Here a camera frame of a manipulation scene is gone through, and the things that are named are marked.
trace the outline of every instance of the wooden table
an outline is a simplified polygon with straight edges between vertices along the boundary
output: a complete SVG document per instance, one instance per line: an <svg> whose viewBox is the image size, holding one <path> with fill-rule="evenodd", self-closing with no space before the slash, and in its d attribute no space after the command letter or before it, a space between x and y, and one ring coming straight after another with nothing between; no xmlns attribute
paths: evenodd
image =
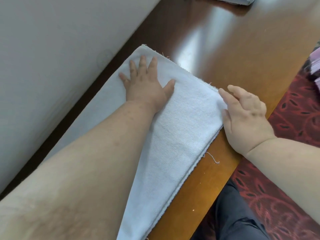
<svg viewBox="0 0 320 240"><path fill-rule="evenodd" d="M6 192L43 160L86 104L141 44L215 87L241 86L271 114L320 38L320 0L256 0L251 7L215 0L161 0L102 74L34 154ZM189 240L241 157L220 133L149 235Z"/></svg>

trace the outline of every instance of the dark trousers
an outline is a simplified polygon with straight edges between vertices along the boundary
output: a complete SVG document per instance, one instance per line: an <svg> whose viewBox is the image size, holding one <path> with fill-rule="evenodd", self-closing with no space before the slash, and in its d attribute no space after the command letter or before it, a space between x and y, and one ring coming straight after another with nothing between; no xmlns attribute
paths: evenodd
<svg viewBox="0 0 320 240"><path fill-rule="evenodd" d="M264 225L256 218L237 186L229 179L210 209L217 240L269 240ZM203 240L197 229L191 240Z"/></svg>

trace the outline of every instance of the forearm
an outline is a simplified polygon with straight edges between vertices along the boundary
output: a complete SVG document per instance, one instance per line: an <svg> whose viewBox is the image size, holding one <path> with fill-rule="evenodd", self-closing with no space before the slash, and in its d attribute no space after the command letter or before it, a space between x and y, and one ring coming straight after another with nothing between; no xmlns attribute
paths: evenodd
<svg viewBox="0 0 320 240"><path fill-rule="evenodd" d="M153 116L154 112L146 105L126 102L41 165L0 202L0 207L5 208L14 201L17 204L31 201L34 208L24 209L26 222L20 224L33 227L56 223L67 229L86 222L88 231L96 230L108 239L116 239ZM37 215L41 216L41 222L37 222ZM78 222L65 222L75 215ZM33 225L28 225L29 218L34 219L30 221ZM81 228L74 232L81 233L83 226ZM40 231L35 228L33 234L37 234L37 230ZM45 234L43 237L47 239L51 233Z"/></svg>
<svg viewBox="0 0 320 240"><path fill-rule="evenodd" d="M251 150L246 158L320 223L320 149L276 138Z"/></svg>

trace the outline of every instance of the floral carpet pattern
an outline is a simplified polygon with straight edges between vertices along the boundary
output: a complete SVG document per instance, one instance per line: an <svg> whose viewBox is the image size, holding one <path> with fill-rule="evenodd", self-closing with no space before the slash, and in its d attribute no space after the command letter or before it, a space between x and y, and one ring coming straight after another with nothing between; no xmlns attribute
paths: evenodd
<svg viewBox="0 0 320 240"><path fill-rule="evenodd" d="M304 69L269 122L278 137L320 147L320 93ZM320 240L320 226L248 160L238 165L232 179L272 240ZM212 217L209 211L199 226L203 240L215 239Z"/></svg>

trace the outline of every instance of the wall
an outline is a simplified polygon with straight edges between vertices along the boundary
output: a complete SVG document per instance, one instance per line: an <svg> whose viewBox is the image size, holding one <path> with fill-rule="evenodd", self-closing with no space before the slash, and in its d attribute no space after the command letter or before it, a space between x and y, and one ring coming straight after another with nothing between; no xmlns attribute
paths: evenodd
<svg viewBox="0 0 320 240"><path fill-rule="evenodd" d="M0 192L159 0L1 0Z"/></svg>

